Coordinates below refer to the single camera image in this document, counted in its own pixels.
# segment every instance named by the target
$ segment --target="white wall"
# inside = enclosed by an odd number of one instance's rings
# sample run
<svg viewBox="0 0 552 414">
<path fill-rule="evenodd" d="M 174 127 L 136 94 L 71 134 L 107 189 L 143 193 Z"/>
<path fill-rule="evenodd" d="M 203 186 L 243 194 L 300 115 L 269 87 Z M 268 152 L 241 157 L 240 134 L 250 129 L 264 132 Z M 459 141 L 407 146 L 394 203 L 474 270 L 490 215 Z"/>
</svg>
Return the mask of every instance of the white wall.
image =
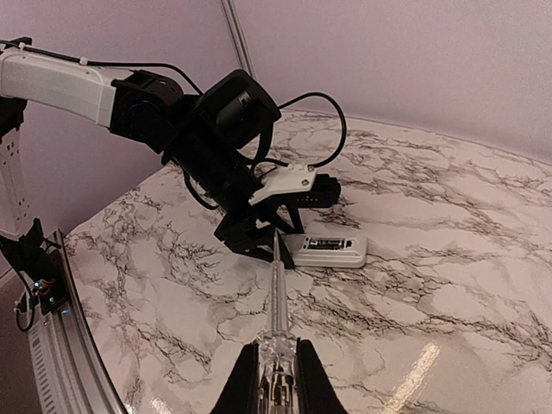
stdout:
<svg viewBox="0 0 552 414">
<path fill-rule="evenodd" d="M 552 2 L 235 2 L 280 102 L 326 91 L 349 115 L 552 161 Z"/>
<path fill-rule="evenodd" d="M 3 0 L 0 38 L 19 36 L 94 60 L 170 62 L 203 88 L 237 66 L 216 1 Z M 25 117 L 23 172 L 47 232 L 71 230 L 160 167 L 146 146 L 77 116 L 30 103 Z"/>
</svg>

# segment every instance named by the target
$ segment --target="robotic arm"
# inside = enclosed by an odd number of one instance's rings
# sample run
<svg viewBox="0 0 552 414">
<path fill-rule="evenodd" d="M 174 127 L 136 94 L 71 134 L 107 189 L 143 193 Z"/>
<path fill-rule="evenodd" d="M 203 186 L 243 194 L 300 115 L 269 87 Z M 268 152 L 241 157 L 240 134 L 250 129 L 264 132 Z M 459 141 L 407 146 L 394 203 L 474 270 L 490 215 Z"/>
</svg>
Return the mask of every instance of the robotic arm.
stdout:
<svg viewBox="0 0 552 414">
<path fill-rule="evenodd" d="M 238 254 L 272 260 L 274 228 L 303 233 L 299 208 L 330 207 L 339 198 L 337 180 L 312 167 L 279 168 L 263 182 L 255 177 L 254 167 L 268 160 L 273 124 L 281 114 L 244 71 L 232 72 L 205 94 L 190 95 L 157 73 L 37 53 L 29 38 L 6 43 L 0 52 L 0 248 L 15 270 L 24 271 L 43 292 L 48 289 L 47 302 L 41 300 L 43 313 L 60 304 L 65 289 L 24 193 L 19 129 L 27 101 L 83 116 L 112 134 L 148 145 L 162 154 L 163 164 L 179 165 L 192 195 L 216 208 L 199 197 L 191 178 L 225 212 L 215 236 Z M 238 149 L 257 135 L 255 157 L 240 154 Z M 291 224 L 278 214 L 281 205 Z M 285 245 L 282 261 L 286 268 L 294 266 Z"/>
</svg>

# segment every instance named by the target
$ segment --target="wire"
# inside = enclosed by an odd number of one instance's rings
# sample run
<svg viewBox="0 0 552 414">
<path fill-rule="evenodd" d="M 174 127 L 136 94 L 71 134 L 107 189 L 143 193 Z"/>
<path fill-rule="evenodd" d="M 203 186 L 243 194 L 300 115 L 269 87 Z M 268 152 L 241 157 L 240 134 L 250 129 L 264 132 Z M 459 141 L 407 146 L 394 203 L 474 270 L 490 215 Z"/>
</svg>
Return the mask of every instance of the wire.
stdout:
<svg viewBox="0 0 552 414">
<path fill-rule="evenodd" d="M 196 189 L 191 184 L 190 174 L 184 170 L 182 170 L 182 172 L 184 173 L 184 183 L 186 184 L 186 188 L 190 192 L 191 196 L 194 197 L 194 199 L 207 210 L 218 209 L 218 205 L 210 205 L 209 203 L 207 203 L 205 200 L 201 198 L 201 196 L 198 194 Z"/>
<path fill-rule="evenodd" d="M 326 166 L 331 161 L 335 160 L 337 158 L 337 155 L 339 155 L 341 153 L 341 151 L 343 150 L 343 147 L 345 147 L 345 142 L 347 140 L 347 120 L 345 119 L 345 114 L 343 113 L 343 110 L 342 110 L 341 106 L 339 106 L 337 101 L 334 98 L 332 98 L 330 95 L 326 95 L 323 92 L 308 92 L 308 93 L 305 93 L 304 95 L 301 95 L 300 97 L 295 97 L 291 101 L 288 101 L 286 103 L 281 104 L 278 108 L 282 110 L 282 109 L 287 108 L 288 106 L 291 106 L 291 105 L 293 105 L 293 104 L 295 104 L 295 103 L 297 103 L 297 102 L 299 102 L 303 99 L 306 99 L 307 97 L 322 97 L 322 98 L 326 99 L 328 102 L 330 102 L 333 105 L 333 107 L 336 109 L 337 115 L 339 116 L 339 120 L 340 120 L 341 125 L 342 125 L 342 136 L 341 136 L 341 139 L 339 140 L 339 144 L 337 145 L 336 150 L 325 160 L 319 161 L 315 164 L 311 164 L 315 168 L 319 168 L 321 166 Z"/>
<path fill-rule="evenodd" d="M 251 167 L 249 168 L 249 171 L 251 172 L 251 175 L 254 177 L 254 178 L 257 178 L 257 179 L 261 179 L 262 177 L 264 177 L 265 175 L 267 175 L 269 172 L 271 171 L 274 171 L 275 168 L 273 168 L 272 170 L 270 171 L 267 171 L 267 172 L 264 172 L 262 173 L 259 177 L 256 177 L 255 176 L 255 168 L 259 165 L 259 164 L 262 164 L 263 162 L 269 162 L 271 164 L 275 164 L 277 166 L 289 166 L 289 164 L 287 162 L 284 162 L 284 161 L 281 161 L 281 160 L 275 160 L 274 158 L 264 158 L 262 160 L 258 160 L 258 161 L 255 161 L 251 164 Z"/>
<path fill-rule="evenodd" d="M 184 78 L 186 82 L 194 89 L 194 91 L 198 93 L 198 95 L 204 94 L 203 91 L 199 89 L 199 87 L 194 83 L 194 81 L 191 80 L 191 78 L 188 75 L 186 75 L 186 73 L 182 69 L 168 63 L 102 62 L 97 60 L 91 60 L 88 62 L 87 65 L 88 66 L 110 66 L 110 67 L 165 67 L 166 69 L 171 69 L 175 71 L 182 78 Z"/>
<path fill-rule="evenodd" d="M 13 41 L 0 41 L 0 44 L 4 44 L 6 46 L 12 46 L 12 47 L 19 47 L 17 43 L 14 43 Z M 31 53 L 41 54 L 43 56 L 47 56 L 49 58 L 55 58 L 60 60 L 66 60 L 73 63 L 80 64 L 80 58 L 76 58 L 74 56 L 69 56 L 67 54 L 61 54 L 56 52 L 50 52 L 48 50 L 43 49 L 37 49 L 36 47 L 31 46 L 25 46 L 23 50 L 26 50 Z M 191 78 L 180 68 L 176 67 L 175 65 L 170 65 L 168 63 L 147 63 L 147 62 L 102 62 L 99 60 L 90 60 L 86 64 L 87 66 L 105 66 L 105 67 L 165 67 L 166 69 L 171 69 L 178 73 L 182 78 L 185 79 L 185 81 L 194 89 L 195 92 L 197 92 L 199 95 L 203 95 L 204 93 L 199 89 L 199 87 L 191 80 Z"/>
<path fill-rule="evenodd" d="M 52 290 L 52 284 L 49 284 L 49 285 L 48 285 L 48 288 L 46 289 L 45 292 L 38 291 L 38 294 L 39 294 L 40 296 L 46 296 L 51 290 Z"/>
<path fill-rule="evenodd" d="M 19 280 L 21 281 L 21 283 L 23 283 L 23 286 L 25 286 L 25 289 L 27 290 L 29 307 L 31 307 L 31 319 L 30 319 L 30 321 L 28 321 L 28 325 L 26 327 L 21 326 L 21 322 L 19 321 L 19 314 L 21 312 L 19 311 L 19 309 L 16 310 L 16 325 L 17 325 L 17 328 L 21 332 L 25 333 L 25 332 L 29 332 L 31 330 L 31 328 L 33 327 L 33 323 L 35 322 L 35 306 L 31 305 L 31 300 L 33 298 L 33 293 L 31 292 L 30 287 L 28 287 L 27 282 L 25 281 L 25 278 L 23 278 L 23 275 L 21 273 L 19 273 L 19 271 L 17 271 L 17 270 L 15 270 L 15 272 L 16 272 L 16 275 L 19 277 Z"/>
</svg>

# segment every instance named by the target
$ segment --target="label on device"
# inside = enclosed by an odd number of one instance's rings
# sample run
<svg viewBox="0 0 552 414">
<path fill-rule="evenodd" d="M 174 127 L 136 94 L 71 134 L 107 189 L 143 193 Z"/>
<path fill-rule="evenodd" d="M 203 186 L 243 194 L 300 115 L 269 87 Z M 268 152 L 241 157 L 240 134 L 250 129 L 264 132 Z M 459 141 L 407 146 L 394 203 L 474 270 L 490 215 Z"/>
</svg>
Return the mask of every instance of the label on device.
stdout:
<svg viewBox="0 0 552 414">
<path fill-rule="evenodd" d="M 307 246 L 310 250 L 342 250 L 345 248 L 345 239 L 323 239 L 313 237 Z"/>
<path fill-rule="evenodd" d="M 296 266 L 362 267 L 366 263 L 366 237 L 283 235 Z"/>
</svg>

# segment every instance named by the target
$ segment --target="white marble surface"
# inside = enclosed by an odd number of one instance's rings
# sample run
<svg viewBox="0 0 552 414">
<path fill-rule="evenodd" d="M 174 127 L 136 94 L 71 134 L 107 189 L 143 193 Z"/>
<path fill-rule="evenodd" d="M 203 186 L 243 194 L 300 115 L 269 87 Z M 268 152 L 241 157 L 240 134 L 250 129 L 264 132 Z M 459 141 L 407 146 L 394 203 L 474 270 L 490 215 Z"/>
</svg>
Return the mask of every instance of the white marble surface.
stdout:
<svg viewBox="0 0 552 414">
<path fill-rule="evenodd" d="M 310 338 L 350 413 L 552 412 L 552 167 L 419 130 L 349 121 L 317 233 L 363 234 L 360 270 L 289 272 Z M 285 113 L 286 159 L 322 158 L 333 117 Z M 269 265 L 212 235 L 167 167 L 68 237 L 78 293 L 129 413 L 208 413 L 263 328 Z"/>
</svg>

